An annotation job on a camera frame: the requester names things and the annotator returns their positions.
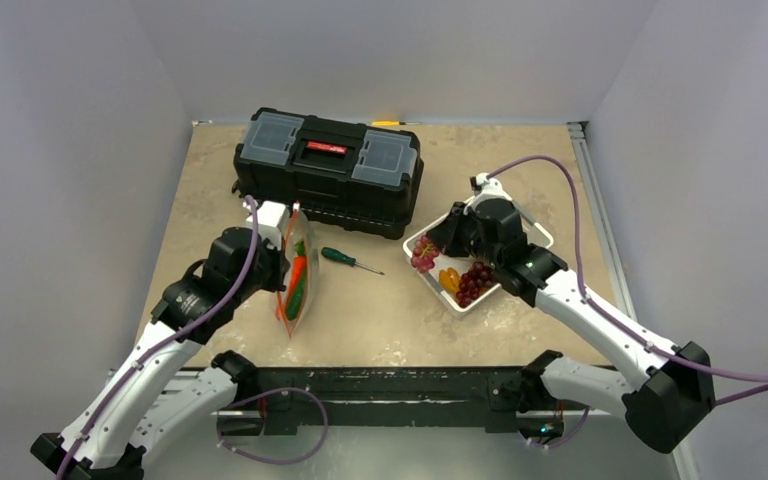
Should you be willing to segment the orange toy carrot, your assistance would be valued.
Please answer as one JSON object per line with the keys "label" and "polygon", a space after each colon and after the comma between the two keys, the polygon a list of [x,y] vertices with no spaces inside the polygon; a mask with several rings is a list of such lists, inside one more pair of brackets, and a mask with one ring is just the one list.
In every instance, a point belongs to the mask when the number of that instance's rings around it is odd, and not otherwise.
{"label": "orange toy carrot", "polygon": [[304,241],[299,240],[298,242],[296,242],[294,248],[295,248],[296,256],[292,264],[290,285],[287,290],[287,298],[288,298],[288,294],[291,289],[291,286],[297,281],[298,277],[302,275],[305,275],[307,277],[308,259],[307,259],[307,253],[306,253],[306,247],[305,247]]}

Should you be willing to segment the light red toy grapes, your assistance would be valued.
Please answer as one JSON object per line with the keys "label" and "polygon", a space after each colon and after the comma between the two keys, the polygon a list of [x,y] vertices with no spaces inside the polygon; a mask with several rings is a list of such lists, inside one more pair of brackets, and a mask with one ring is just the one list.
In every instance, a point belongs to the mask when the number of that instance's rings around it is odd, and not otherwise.
{"label": "light red toy grapes", "polygon": [[412,250],[411,266],[420,273],[427,273],[435,268],[441,252],[427,235],[415,241]]}

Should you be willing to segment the clear orange-zip bag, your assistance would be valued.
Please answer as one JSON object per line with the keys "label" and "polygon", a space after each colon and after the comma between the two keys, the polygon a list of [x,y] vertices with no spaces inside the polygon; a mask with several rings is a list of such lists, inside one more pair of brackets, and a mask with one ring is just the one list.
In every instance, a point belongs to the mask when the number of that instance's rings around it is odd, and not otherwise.
{"label": "clear orange-zip bag", "polygon": [[319,249],[310,221],[299,202],[292,205],[282,232],[284,257],[289,262],[289,269],[282,277],[282,290],[275,296],[274,315],[292,338],[317,294]]}

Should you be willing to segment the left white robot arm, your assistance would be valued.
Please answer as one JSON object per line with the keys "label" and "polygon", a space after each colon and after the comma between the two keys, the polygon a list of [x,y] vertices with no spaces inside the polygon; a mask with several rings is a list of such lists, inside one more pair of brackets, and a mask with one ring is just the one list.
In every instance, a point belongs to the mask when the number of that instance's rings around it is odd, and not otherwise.
{"label": "left white robot arm", "polygon": [[250,224],[216,238],[206,258],[170,284],[124,363],[61,432],[42,433],[31,455],[58,479],[141,479],[161,424],[150,408],[178,371],[254,293],[281,290],[289,270],[285,229]]}

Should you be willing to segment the green toy cucumber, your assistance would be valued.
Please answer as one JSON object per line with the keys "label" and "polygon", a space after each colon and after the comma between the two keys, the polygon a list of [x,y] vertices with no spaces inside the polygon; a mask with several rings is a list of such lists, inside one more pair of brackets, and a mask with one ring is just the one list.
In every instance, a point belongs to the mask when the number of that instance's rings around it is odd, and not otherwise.
{"label": "green toy cucumber", "polygon": [[285,318],[288,321],[295,321],[300,316],[305,301],[306,284],[307,277],[302,275],[291,286],[284,309]]}

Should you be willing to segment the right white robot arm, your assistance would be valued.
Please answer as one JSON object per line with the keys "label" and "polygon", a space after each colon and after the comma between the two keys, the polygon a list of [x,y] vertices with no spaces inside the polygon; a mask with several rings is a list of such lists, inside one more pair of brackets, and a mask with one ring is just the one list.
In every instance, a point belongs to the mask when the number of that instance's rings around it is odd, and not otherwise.
{"label": "right white robot arm", "polygon": [[708,352],[644,329],[589,290],[564,260],[528,239],[512,201],[456,202],[426,236],[448,257],[483,262],[504,291],[566,325],[612,365],[591,367],[552,354],[521,381],[529,404],[563,399],[609,412],[663,454],[714,409]]}

